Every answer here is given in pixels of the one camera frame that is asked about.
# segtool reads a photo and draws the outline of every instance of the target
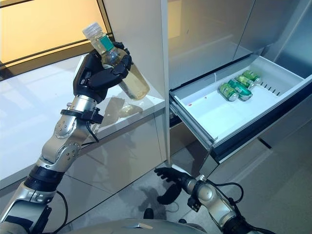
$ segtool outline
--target refrigerator drawer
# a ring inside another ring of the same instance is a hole
[[[247,101],[227,101],[218,87],[252,70],[262,77]],[[222,162],[312,93],[312,76],[303,79],[263,58],[251,55],[215,73],[170,91],[170,108]]]

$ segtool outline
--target drawer vent slot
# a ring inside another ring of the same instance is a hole
[[[276,96],[279,96],[281,94],[279,90],[275,89],[273,86],[270,86],[268,83],[262,82],[260,85],[265,89],[267,89],[268,91],[271,91]]]

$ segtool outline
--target green can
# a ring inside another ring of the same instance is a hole
[[[236,77],[236,80],[240,82],[242,85],[244,85],[249,90],[253,89],[256,86],[255,82],[253,82],[251,79],[248,79],[247,77],[243,75]]]
[[[260,84],[262,81],[262,79],[259,75],[257,75],[256,73],[254,73],[250,70],[244,71],[243,76],[247,77],[248,79],[251,79],[256,84]]]
[[[238,98],[237,91],[232,88],[228,83],[223,83],[219,86],[220,93],[228,101],[235,101]]]
[[[228,84],[238,92],[239,98],[243,101],[247,101],[253,96],[253,94],[244,85],[235,79],[231,79]]]

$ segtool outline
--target countertop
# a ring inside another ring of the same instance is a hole
[[[66,59],[0,82],[0,189],[26,177],[39,158],[60,111],[74,98],[72,82],[80,59]],[[130,100],[118,85],[110,88],[97,106],[104,115],[100,125],[92,126],[97,137],[102,139],[164,108],[162,96],[150,88],[140,101]]]

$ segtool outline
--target white bottle cap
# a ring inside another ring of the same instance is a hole
[[[94,37],[96,34],[102,32],[102,28],[97,22],[95,22],[90,24],[85,29],[83,29],[82,32],[87,39],[90,39],[91,37]]]

